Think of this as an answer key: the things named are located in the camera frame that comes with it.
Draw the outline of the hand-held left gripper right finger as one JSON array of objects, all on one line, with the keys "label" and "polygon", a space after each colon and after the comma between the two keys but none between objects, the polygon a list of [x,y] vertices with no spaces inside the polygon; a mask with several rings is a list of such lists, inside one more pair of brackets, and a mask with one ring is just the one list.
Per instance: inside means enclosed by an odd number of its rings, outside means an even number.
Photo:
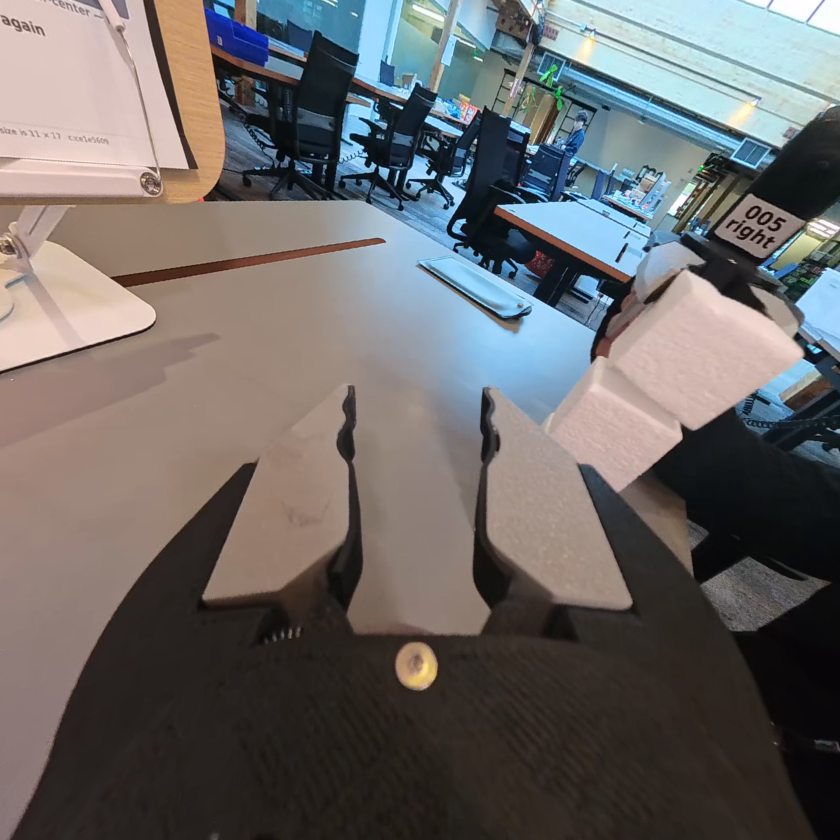
[{"label": "hand-held left gripper right finger", "polygon": [[497,388],[483,390],[472,574],[482,636],[619,636],[634,603],[581,469]]}]

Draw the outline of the green hanging decoration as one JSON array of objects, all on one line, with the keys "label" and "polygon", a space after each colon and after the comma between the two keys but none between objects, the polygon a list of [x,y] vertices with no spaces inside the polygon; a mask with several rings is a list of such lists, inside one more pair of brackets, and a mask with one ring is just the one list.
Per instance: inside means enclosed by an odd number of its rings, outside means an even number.
[{"label": "green hanging decoration", "polygon": [[565,58],[554,60],[555,57],[549,55],[543,58],[544,61],[540,65],[539,84],[552,92],[556,110],[561,112],[564,110],[561,77],[568,65],[568,60]]}]

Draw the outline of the printed instruction sheet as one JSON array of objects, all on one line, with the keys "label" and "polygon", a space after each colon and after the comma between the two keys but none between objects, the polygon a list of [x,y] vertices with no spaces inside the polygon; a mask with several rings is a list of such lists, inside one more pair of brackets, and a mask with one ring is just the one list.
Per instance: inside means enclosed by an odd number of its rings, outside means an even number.
[{"label": "printed instruction sheet", "polygon": [[1,2],[4,159],[195,169],[155,2]]}]

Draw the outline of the white hard foam cube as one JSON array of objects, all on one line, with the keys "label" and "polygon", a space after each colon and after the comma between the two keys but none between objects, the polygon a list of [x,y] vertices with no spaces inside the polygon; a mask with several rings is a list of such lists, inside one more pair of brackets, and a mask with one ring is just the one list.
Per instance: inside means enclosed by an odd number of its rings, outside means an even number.
[{"label": "white hard foam cube", "polygon": [[695,431],[802,356],[802,348],[770,318],[683,269],[614,339],[608,360]]},{"label": "white hard foam cube", "polygon": [[542,430],[622,491],[682,440],[679,420],[597,357]]}]

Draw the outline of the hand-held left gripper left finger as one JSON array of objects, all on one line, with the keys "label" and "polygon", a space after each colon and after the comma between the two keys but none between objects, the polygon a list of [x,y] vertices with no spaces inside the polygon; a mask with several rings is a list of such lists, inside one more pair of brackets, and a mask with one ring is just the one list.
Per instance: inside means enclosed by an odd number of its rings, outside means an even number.
[{"label": "hand-held left gripper left finger", "polygon": [[348,609],[363,564],[355,425],[355,388],[340,385],[268,446],[206,585],[206,606],[296,611],[295,596],[323,587]]}]

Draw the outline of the person's right hand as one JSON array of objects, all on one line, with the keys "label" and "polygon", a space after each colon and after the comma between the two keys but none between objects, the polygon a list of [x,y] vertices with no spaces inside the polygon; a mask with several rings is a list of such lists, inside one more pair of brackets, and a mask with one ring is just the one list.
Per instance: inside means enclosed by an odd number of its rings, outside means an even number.
[{"label": "person's right hand", "polygon": [[608,358],[614,342],[631,324],[640,318],[645,309],[646,304],[637,294],[636,281],[622,284],[617,297],[605,310],[602,321],[595,332],[591,347],[591,362],[594,362],[597,358]]}]

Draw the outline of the black office chair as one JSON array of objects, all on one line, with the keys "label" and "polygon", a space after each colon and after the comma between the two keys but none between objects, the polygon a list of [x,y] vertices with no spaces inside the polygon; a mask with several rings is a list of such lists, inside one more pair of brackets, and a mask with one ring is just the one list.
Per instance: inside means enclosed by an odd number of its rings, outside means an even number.
[{"label": "black office chair", "polygon": [[520,187],[548,202],[561,200],[574,155],[541,143],[520,180]]},{"label": "black office chair", "polygon": [[365,165],[369,167],[368,171],[353,175],[357,186],[362,182],[370,184],[364,198],[367,204],[373,204],[373,193],[376,188],[380,188],[396,200],[399,212],[404,210],[407,196],[403,187],[413,166],[419,138],[434,101],[435,95],[430,90],[417,86],[402,106],[391,108],[383,125],[362,119],[369,132],[365,135],[350,135],[350,141],[360,147]]},{"label": "black office chair", "polygon": [[532,237],[496,214],[501,205],[540,203],[541,197],[521,189],[505,177],[510,120],[484,108],[479,121],[476,154],[467,180],[465,196],[447,225],[458,247],[471,249],[479,265],[500,275],[503,265],[528,263],[538,251]]},{"label": "black office chair", "polygon": [[265,133],[276,150],[276,165],[265,170],[244,171],[252,175],[277,176],[269,193],[275,197],[282,186],[299,186],[310,198],[330,198],[340,162],[343,116],[358,56],[315,31],[301,78],[293,89],[280,93],[267,85],[267,115],[249,114],[249,129]]},{"label": "black office chair", "polygon": [[454,205],[455,198],[446,189],[444,180],[448,176],[464,174],[469,151],[478,135],[481,116],[482,113],[477,112],[456,139],[444,136],[441,130],[436,135],[432,135],[430,129],[424,131],[421,152],[427,160],[427,177],[406,180],[407,187],[412,183],[417,185],[414,193],[407,193],[410,200],[417,202],[423,193],[434,193],[444,198],[444,209]]}]

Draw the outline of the white-topped desk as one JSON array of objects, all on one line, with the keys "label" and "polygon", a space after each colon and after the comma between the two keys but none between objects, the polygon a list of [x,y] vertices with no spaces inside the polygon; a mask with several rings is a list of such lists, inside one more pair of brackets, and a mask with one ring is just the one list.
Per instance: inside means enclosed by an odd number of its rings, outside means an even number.
[{"label": "white-topped desk", "polygon": [[645,257],[646,237],[579,203],[498,205],[495,215],[536,238],[553,259],[533,296],[554,307],[580,277],[631,281]]}]

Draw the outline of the grey flat tray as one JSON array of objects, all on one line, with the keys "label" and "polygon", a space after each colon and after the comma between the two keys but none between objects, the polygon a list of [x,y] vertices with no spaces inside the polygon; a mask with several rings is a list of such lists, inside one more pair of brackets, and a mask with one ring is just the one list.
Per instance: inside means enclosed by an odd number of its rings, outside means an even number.
[{"label": "grey flat tray", "polygon": [[532,312],[532,304],[509,285],[458,257],[420,259],[416,265],[502,321],[517,321]]}]

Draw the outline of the person's right forearm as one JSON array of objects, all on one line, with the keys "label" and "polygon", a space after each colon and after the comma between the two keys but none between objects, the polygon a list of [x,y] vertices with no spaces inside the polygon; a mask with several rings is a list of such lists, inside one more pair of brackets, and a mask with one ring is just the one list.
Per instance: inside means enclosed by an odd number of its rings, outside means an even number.
[{"label": "person's right forearm", "polygon": [[682,435],[653,472],[683,499],[690,520],[810,577],[838,582],[837,467],[766,443],[734,409]]}]

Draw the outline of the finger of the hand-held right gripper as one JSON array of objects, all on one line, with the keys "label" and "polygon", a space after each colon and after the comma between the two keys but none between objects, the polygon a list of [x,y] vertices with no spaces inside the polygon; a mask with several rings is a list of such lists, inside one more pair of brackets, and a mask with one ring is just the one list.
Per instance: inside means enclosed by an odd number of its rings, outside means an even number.
[{"label": "finger of the hand-held right gripper", "polygon": [[783,297],[761,287],[752,287],[752,294],[761,301],[768,317],[791,339],[802,325],[802,311]]},{"label": "finger of the hand-held right gripper", "polygon": [[640,261],[633,280],[635,298],[645,304],[682,270],[705,265],[706,260],[678,241],[658,245]]}]

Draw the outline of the white document stand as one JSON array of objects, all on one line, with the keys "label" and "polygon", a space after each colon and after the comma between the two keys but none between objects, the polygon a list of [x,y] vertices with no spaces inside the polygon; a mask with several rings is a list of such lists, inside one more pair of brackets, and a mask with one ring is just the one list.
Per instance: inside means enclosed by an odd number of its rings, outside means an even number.
[{"label": "white document stand", "polygon": [[[101,12],[123,26],[110,1]],[[215,76],[202,2],[155,2],[185,138],[196,168],[4,159],[2,205],[21,206],[2,224],[2,372],[149,329],[152,307],[50,236],[80,204],[157,208],[204,199],[224,162]]]}]

